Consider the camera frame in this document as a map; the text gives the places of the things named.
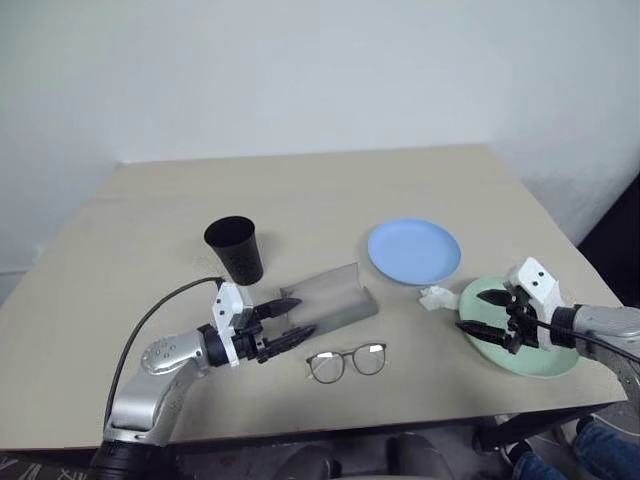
glasses frame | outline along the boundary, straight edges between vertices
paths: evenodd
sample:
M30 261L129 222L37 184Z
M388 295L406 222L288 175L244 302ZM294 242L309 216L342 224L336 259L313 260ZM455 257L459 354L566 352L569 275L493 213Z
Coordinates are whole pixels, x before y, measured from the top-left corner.
M380 369L376 370L373 373L365 373L365 372L363 372L362 370L360 370L358 368L358 363L356 362L355 354L361 348L373 347L375 345L380 345L382 347L382 355L383 355L383 357L382 357L382 366L380 367ZM335 380L332 380L330 382L323 382L322 380L318 379L318 377L316 377L315 373L313 372L313 366L312 366L311 362L313 361L314 358L317 358L318 355L320 355L322 353L332 353L333 355L337 355L337 356L341 357L341 360L342 360L342 370L340 371L340 375L338 376L338 378L336 378ZM309 369L311 370L311 376L318 383L322 383L323 385L331 385L332 383L336 383L338 380L340 380L342 378L342 376L344 375L344 370L345 370L345 367L346 367L346 364L347 364L346 357L351 357L351 363L353 363L354 368L356 369L356 371L360 375L366 375L368 377L371 377L373 375L377 375L378 373L380 373L382 371L382 369L384 368L385 364L387 363L387 344L386 343L382 343L382 342L365 343L364 345L360 345L358 348L355 348L355 349L350 350L348 352L334 352L334 351L331 351L331 350L325 350L324 352L319 352L319 353L316 353L315 355L312 355L311 357L307 358L305 360L305 362L307 362L307 364L309 365Z

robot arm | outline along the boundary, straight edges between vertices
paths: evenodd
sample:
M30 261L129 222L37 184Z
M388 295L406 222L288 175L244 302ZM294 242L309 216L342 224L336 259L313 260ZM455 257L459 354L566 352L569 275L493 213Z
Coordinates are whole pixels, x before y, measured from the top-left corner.
M534 258L511 269L504 285L505 290L486 290L478 297L506 309L508 331L476 321L459 321L458 327L513 354L522 345L545 350L576 348L581 356L602 363L617 375L640 413L639 309L566 307L558 281Z
M222 283L213 304L217 329L203 325L157 340L145 350L137 373L114 401L90 478L164 478L172 461L159 459L166 455L163 447L191 385L211 367L234 367L243 358L263 363L303 342L315 327L294 328L274 340L262 336L263 319L299 303L283 298L254 307L244 287Z

crumpled paper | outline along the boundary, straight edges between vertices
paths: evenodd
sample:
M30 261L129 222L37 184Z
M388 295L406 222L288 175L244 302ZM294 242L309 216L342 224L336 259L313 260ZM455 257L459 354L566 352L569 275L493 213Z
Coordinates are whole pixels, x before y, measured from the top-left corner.
M418 301L424 308L429 311L447 308L449 310L458 310L460 303L460 295L453 293L451 290L433 285L420 290L422 297Z

table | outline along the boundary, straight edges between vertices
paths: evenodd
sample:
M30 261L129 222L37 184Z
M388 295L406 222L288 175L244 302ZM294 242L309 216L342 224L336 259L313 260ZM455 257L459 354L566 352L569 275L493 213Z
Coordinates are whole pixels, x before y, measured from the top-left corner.
M619 305L514 174L486 147L172 161L120 165L61 231L0 310L0 449L95 446L106 395L132 327L160 297L224 273L203 242L213 220L257 225L265 267L257 301L279 286L357 261L380 304L375 317L307 341L263 365L215 369L191 390L174 439L242 439L591 406L625 399L614 375L581 359L570 374L531 379L485 360L454 326L426 312L418 288L370 263L378 224L421 217L459 240L463 261L445 282L460 290L526 256L560 280L569 302ZM144 348L211 320L211 286L189 291L143 329ZM388 344L374 377L348 368L336 384L307 378L325 348Z

jeans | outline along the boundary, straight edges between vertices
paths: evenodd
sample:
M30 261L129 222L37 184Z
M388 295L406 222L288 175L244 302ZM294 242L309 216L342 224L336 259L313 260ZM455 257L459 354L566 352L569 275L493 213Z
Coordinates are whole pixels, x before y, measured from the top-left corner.
M611 430L595 423L586 425L573 444L578 461L602 480L640 478L640 447L625 442ZM523 454L513 469L514 480L566 480L539 456Z

